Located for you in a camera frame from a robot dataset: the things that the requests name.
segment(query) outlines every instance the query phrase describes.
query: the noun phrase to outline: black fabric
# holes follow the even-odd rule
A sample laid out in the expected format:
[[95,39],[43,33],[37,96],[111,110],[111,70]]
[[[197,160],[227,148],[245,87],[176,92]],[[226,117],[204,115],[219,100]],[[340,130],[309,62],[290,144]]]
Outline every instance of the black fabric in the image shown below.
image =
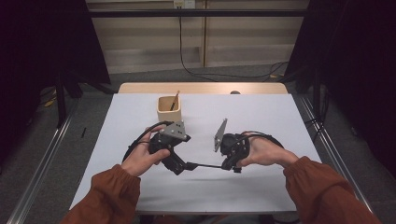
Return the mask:
[[396,176],[396,2],[349,1],[324,83],[376,158]]
[[0,29],[1,163],[59,73],[110,80],[84,0],[2,1]]
[[296,80],[297,92],[312,86],[316,69],[326,60],[337,22],[347,0],[311,0],[290,55],[285,80]]

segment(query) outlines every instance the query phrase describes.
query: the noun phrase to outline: brown jacket sleeve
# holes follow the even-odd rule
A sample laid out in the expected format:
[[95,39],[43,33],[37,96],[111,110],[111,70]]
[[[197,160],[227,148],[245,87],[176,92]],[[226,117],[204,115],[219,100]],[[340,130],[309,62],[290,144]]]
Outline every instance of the brown jacket sleeve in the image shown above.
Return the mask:
[[380,223],[330,166],[302,157],[283,171],[300,220],[308,223]]
[[119,165],[92,177],[88,194],[61,223],[131,223],[140,195],[140,178]]

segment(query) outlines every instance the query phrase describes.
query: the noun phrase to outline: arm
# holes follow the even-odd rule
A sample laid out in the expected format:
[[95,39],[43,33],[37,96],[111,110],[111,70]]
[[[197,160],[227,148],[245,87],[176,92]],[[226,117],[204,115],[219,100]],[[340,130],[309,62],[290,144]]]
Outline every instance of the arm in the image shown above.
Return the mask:
[[286,189],[303,223],[380,223],[330,166],[292,152],[261,137],[251,137],[249,155],[238,166],[282,165]]
[[[151,132],[158,132],[161,127]],[[131,223],[140,194],[140,178],[153,164],[169,156],[167,149],[149,154],[151,132],[134,148],[122,165],[92,177],[88,194],[71,209],[61,223]]]
[[140,194],[140,178],[119,165],[92,177],[88,194],[61,223],[131,223]]
[[302,157],[284,175],[303,223],[380,223],[330,166]]

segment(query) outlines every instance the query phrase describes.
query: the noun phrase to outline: wooden tabletop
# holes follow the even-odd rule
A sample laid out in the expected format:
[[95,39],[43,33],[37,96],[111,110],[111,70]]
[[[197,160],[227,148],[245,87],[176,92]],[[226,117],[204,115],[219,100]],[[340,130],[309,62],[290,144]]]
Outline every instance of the wooden tabletop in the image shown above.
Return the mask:
[[120,86],[119,93],[212,93],[230,94],[287,94],[282,83],[262,82],[128,82]]

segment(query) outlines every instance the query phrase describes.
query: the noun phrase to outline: wooden stick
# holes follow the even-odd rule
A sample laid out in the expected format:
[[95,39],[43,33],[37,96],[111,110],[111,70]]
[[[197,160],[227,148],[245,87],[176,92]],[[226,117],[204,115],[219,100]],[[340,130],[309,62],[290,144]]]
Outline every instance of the wooden stick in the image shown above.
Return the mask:
[[178,97],[178,94],[179,94],[179,93],[180,93],[180,91],[177,91],[176,96],[175,96],[175,99],[174,99],[174,102],[172,103],[172,106],[171,106],[171,110],[170,110],[170,111],[172,111],[173,108],[175,107],[176,100],[177,100],[177,97]]

